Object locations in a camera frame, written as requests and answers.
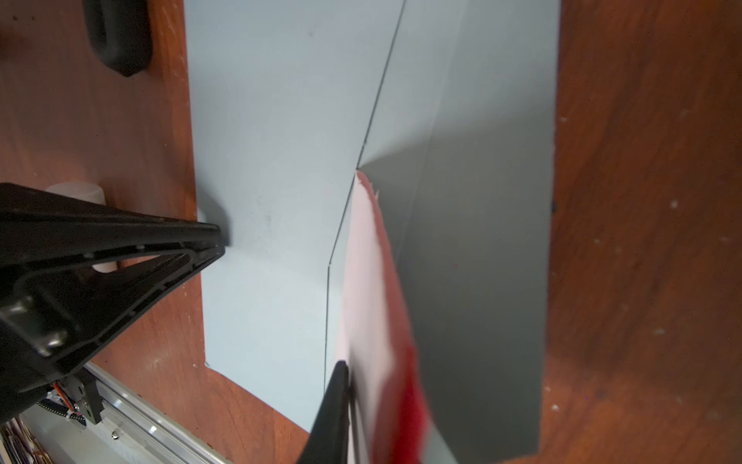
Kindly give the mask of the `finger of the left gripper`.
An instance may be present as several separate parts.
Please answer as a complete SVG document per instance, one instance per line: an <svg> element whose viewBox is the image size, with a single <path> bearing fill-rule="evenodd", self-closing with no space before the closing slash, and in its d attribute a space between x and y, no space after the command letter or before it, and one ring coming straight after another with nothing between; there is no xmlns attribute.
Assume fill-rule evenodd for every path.
<svg viewBox="0 0 742 464"><path fill-rule="evenodd" d="M1 187L1 418L42 400L224 255L220 228Z"/></svg>

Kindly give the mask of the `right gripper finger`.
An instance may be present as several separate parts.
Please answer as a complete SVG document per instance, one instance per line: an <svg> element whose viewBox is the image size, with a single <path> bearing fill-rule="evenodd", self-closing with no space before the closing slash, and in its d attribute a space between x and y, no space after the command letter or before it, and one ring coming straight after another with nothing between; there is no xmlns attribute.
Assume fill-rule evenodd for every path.
<svg viewBox="0 0 742 464"><path fill-rule="evenodd" d="M347 363L334 366L328 388L297 464L348 462L351 377Z"/></svg>

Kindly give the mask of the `pink white letter card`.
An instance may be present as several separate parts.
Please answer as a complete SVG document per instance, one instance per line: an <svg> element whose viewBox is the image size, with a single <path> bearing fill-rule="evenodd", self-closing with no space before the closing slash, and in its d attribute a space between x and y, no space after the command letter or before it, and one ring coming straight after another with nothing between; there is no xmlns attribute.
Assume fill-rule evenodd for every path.
<svg viewBox="0 0 742 464"><path fill-rule="evenodd" d="M417 463L429 425L417 346L378 198L362 172L347 226L336 353L350 369L353 458Z"/></svg>

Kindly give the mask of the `white glue stick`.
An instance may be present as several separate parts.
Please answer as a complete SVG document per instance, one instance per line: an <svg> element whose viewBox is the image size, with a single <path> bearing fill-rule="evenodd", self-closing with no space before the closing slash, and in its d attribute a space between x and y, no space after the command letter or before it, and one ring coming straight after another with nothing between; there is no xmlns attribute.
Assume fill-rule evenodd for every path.
<svg viewBox="0 0 742 464"><path fill-rule="evenodd" d="M78 205L75 212L83 218L93 218L98 210L93 207L82 207L81 202L106 206L104 190L97 184L85 182L67 182L52 185L46 188L46 193L52 193L76 200Z"/></svg>

